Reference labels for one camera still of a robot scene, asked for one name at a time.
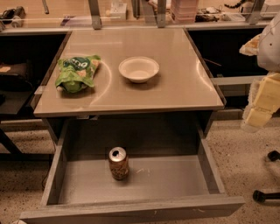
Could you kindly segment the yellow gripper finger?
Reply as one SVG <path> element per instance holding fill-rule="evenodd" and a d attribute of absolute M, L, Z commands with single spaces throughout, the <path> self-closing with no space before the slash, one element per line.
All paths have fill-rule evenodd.
<path fill-rule="evenodd" d="M 268 73 L 261 80 L 253 80 L 248 93 L 241 128 L 257 132 L 280 109 L 280 73 Z"/>
<path fill-rule="evenodd" d="M 250 41 L 242 45 L 239 50 L 239 53 L 247 56 L 257 55 L 259 40 L 260 40 L 260 34 L 254 36 Z"/>

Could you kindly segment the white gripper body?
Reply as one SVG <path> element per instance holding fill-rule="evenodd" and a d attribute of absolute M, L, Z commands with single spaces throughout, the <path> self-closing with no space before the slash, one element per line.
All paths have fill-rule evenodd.
<path fill-rule="evenodd" d="M 257 64 L 267 71 L 280 72 L 280 11 L 260 35 Z"/>

